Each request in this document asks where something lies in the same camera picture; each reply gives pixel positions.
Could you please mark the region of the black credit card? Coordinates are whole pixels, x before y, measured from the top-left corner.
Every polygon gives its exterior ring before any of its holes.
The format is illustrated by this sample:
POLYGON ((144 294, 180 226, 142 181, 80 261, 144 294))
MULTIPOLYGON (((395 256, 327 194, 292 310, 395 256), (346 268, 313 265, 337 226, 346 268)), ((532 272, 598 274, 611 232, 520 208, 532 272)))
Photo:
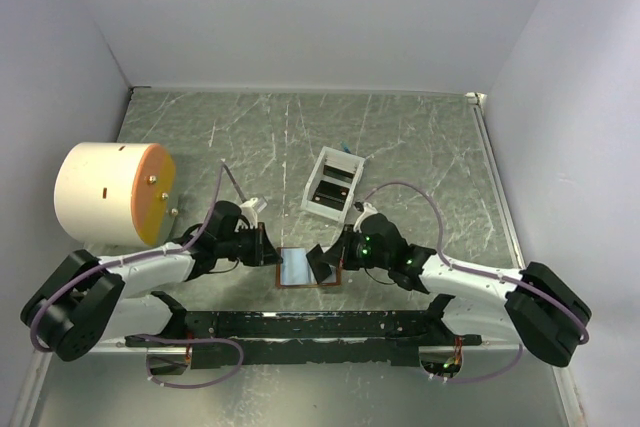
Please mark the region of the black credit card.
POLYGON ((317 286, 337 286, 341 284, 341 274, 336 267, 321 265, 310 267, 313 280, 317 286))

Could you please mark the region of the white card tray box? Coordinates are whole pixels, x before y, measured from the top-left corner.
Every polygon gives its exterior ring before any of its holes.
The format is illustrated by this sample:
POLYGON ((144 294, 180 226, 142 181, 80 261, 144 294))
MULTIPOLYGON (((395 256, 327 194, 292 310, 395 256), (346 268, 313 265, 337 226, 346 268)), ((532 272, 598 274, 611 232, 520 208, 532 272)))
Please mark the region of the white card tray box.
POLYGON ((301 209, 344 224, 364 167, 363 157, 324 146, 306 182, 301 209))

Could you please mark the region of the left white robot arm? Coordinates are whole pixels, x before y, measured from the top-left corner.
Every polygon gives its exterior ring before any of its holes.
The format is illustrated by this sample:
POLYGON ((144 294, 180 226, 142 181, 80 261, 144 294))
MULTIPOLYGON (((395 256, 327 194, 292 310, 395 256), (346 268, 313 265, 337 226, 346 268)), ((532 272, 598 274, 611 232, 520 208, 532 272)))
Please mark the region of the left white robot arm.
POLYGON ((187 310, 164 287, 212 274, 218 261, 263 267, 281 258, 258 215, 266 202, 218 201, 205 224, 128 256, 69 254, 25 304, 20 319, 41 350, 70 362, 101 341, 150 337, 173 346, 187 337, 187 310))

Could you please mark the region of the brown leather card holder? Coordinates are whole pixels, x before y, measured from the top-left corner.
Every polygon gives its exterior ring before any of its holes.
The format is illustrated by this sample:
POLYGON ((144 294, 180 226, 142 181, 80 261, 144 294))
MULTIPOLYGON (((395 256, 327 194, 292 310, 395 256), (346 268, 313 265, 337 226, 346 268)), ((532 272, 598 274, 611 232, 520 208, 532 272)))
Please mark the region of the brown leather card holder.
POLYGON ((280 289, 323 288, 313 280, 306 254, 311 250, 302 247, 279 247, 282 263, 276 265, 275 285, 280 289))

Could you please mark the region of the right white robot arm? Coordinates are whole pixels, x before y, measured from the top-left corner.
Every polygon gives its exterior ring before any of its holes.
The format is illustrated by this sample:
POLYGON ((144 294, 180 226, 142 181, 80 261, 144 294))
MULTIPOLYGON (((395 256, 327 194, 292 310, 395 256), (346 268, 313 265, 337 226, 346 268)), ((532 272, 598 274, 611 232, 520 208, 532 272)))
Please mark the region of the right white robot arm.
POLYGON ((435 344, 456 335, 512 340, 539 360, 566 367, 586 341, 590 308, 548 266, 532 262, 508 273, 446 258, 408 242, 381 213, 345 225, 319 260, 340 270, 380 268, 404 290, 459 301, 453 312, 439 310, 425 319, 425 335, 435 344))

